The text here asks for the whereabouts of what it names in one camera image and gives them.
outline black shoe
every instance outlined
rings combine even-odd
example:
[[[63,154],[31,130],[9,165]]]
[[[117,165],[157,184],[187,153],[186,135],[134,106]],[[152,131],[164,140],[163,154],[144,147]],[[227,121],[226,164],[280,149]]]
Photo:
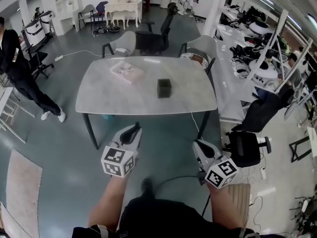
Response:
[[[141,184],[142,196],[155,198],[153,183],[150,178],[145,178]]]

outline rug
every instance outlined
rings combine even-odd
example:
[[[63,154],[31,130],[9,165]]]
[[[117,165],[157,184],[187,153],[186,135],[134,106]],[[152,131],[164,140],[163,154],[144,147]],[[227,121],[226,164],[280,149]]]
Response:
[[[39,238],[38,199],[42,171],[40,166],[12,150],[6,180],[6,209],[32,238]]]
[[[32,238],[30,237],[17,222],[8,213],[2,202],[1,204],[1,218],[4,225],[4,230],[10,238]]]

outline black cube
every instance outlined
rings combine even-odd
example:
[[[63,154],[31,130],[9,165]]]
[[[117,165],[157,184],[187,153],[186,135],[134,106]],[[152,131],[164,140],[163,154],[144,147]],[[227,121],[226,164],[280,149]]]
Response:
[[[172,84],[169,79],[158,80],[158,98],[169,98],[172,93]]]

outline white vanity table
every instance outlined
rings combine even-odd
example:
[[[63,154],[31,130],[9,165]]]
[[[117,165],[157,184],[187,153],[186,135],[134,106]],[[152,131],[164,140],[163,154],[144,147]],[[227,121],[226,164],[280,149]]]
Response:
[[[135,26],[139,27],[138,21],[141,21],[141,1],[138,0],[114,0],[105,5],[105,18],[108,24],[108,12],[111,16],[111,22],[114,24],[115,20],[122,20],[123,26],[125,20],[135,19]]]

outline white sneaker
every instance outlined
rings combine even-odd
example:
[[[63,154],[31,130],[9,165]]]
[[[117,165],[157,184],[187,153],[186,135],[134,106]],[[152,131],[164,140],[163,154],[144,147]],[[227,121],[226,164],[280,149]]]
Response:
[[[48,117],[49,117],[50,111],[47,111],[45,113],[42,114],[41,116],[41,120],[45,121]]]
[[[60,108],[60,115],[58,116],[58,119],[60,122],[63,122],[66,119],[66,114],[63,112],[61,108]]]

